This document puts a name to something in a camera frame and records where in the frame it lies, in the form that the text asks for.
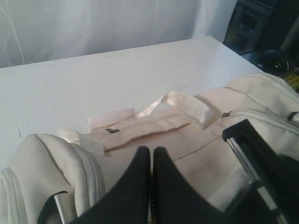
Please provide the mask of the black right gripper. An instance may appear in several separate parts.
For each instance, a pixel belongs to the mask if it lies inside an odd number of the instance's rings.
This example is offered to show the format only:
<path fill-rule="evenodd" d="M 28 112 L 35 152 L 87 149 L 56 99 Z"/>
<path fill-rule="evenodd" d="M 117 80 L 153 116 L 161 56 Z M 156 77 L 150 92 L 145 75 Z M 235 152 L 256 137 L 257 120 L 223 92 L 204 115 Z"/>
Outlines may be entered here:
<path fill-rule="evenodd" d="M 245 119 L 222 132 L 279 224 L 299 222 L 299 163 L 276 154 Z"/>

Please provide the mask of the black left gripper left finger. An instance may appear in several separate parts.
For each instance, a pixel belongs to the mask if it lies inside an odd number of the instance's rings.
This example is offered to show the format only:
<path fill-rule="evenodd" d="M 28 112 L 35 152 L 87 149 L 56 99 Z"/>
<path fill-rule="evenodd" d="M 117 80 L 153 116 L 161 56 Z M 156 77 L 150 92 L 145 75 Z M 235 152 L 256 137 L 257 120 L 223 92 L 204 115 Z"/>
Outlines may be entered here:
<path fill-rule="evenodd" d="M 118 182 L 73 224 L 147 224 L 150 200 L 150 151 L 138 147 Z"/>

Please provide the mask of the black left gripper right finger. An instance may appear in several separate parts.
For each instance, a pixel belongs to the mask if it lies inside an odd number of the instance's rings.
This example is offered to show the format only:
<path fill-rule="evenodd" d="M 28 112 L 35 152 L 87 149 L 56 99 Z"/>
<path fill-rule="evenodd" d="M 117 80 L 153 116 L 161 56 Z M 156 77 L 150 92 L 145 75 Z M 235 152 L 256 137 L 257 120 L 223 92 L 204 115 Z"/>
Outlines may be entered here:
<path fill-rule="evenodd" d="M 152 215 L 156 224 L 232 224 L 181 175 L 166 148 L 153 153 Z"/>

